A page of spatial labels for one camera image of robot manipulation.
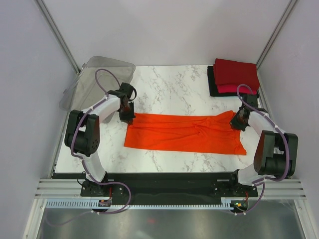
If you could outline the orange t shirt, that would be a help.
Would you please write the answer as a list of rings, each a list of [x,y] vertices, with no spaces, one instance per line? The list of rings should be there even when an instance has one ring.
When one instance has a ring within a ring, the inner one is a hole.
[[[240,131],[231,127],[233,111],[216,116],[136,114],[124,146],[135,149],[246,155]]]

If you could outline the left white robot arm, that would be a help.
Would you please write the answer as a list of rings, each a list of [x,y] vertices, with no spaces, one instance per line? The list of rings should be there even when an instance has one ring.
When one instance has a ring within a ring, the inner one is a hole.
[[[136,89],[129,83],[122,83],[118,90],[108,91],[92,106],[82,111],[72,110],[69,114],[64,144],[73,157],[80,159],[86,178],[93,182],[92,190],[99,196],[106,195],[110,188],[98,155],[100,123],[118,112],[121,122],[132,124],[135,112],[131,96],[137,96]]]

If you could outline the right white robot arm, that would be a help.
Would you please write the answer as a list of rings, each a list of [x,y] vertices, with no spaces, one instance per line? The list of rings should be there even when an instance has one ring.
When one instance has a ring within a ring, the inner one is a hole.
[[[228,183],[234,196],[264,180],[282,181],[292,177],[296,170],[298,136],[284,132],[269,117],[265,109],[258,107],[257,96],[245,94],[239,98],[242,105],[230,121],[235,130],[251,127],[259,136],[253,163],[235,172],[237,179]]]

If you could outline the pink folded shirt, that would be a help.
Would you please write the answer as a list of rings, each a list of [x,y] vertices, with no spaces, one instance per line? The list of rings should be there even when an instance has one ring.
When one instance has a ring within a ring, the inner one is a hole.
[[[237,94],[238,85],[217,85],[219,93],[235,93]],[[241,86],[238,91],[240,94],[257,94],[257,90],[248,88],[247,86]]]

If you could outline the black folded shirt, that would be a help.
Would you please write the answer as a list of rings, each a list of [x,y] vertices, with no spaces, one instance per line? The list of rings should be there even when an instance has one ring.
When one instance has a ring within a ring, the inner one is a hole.
[[[232,97],[236,96],[235,93],[219,93],[217,90],[217,85],[215,83],[214,69],[213,66],[207,67],[207,77],[209,85],[209,93],[212,97]]]

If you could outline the clear plastic bin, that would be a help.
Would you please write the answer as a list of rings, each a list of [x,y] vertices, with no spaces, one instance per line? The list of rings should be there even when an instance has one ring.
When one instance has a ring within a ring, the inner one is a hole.
[[[67,112],[84,111],[101,100],[106,91],[119,89],[123,82],[130,83],[135,69],[136,66],[129,62],[93,56],[65,90],[59,107]]]

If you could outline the dark red folded shirt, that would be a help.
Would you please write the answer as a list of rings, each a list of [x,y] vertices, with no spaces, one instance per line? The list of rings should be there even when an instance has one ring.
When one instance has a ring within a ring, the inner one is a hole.
[[[257,66],[254,63],[216,58],[213,69],[215,83],[218,86],[246,84],[252,90],[260,87]]]

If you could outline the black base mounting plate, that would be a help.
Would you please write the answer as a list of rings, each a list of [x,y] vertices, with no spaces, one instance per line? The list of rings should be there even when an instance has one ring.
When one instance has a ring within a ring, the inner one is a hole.
[[[257,197],[255,187],[237,182],[235,172],[109,173],[101,186],[86,179],[82,197],[107,197],[116,202],[216,203],[221,198]]]

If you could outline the left aluminium rail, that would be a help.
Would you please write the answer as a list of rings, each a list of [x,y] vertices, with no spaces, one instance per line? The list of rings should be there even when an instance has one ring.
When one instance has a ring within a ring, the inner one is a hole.
[[[76,179],[41,179],[35,192],[36,199],[77,199],[82,186]]]

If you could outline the right aluminium frame post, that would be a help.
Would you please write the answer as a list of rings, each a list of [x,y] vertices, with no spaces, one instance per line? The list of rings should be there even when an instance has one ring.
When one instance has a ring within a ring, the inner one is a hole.
[[[298,4],[298,0],[290,0],[282,13],[278,23],[276,24],[273,32],[270,35],[270,38],[268,39],[261,55],[259,56],[257,62],[256,62],[256,67],[259,69],[261,65],[263,64],[265,58],[269,54],[271,48],[273,47],[275,41],[277,40],[279,34],[281,33],[282,29],[284,28],[286,22],[288,21],[290,15],[294,11],[296,5]]]

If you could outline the aluminium frame post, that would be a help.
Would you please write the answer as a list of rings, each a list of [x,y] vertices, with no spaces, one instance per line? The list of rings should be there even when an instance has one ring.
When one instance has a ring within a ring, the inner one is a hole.
[[[256,67],[259,69],[261,65],[263,64],[265,58],[269,54],[271,48],[273,47],[275,41],[277,40],[279,34],[281,33],[282,29],[284,28],[286,22],[288,21],[290,15],[294,11],[296,5],[298,4],[298,0],[290,0],[282,13],[278,23],[276,24],[273,32],[270,35],[270,38],[268,39],[261,55],[259,56],[257,62],[256,62]]]
[[[35,0],[34,1],[39,8],[41,14],[43,15],[45,21],[47,22],[49,28],[51,29],[54,37],[56,38],[60,48],[62,49],[63,53],[65,54],[68,62],[72,66],[73,71],[75,74],[79,75],[81,72],[80,67],[78,66],[77,62],[75,61],[74,56],[72,55],[64,37],[62,36],[53,16],[51,15],[47,5],[45,4],[44,0]]]

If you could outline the left aluminium frame post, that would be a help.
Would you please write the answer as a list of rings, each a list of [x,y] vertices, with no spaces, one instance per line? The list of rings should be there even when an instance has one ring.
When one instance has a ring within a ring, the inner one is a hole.
[[[73,71],[75,74],[79,75],[81,72],[80,67],[78,66],[77,62],[75,61],[74,56],[72,55],[64,37],[62,36],[53,16],[51,15],[47,5],[45,4],[44,0],[35,0],[34,1],[39,8],[41,14],[43,15],[45,21],[47,22],[49,28],[51,29],[54,37],[56,38],[60,48],[62,49],[63,53],[65,54],[68,62],[72,66]]]

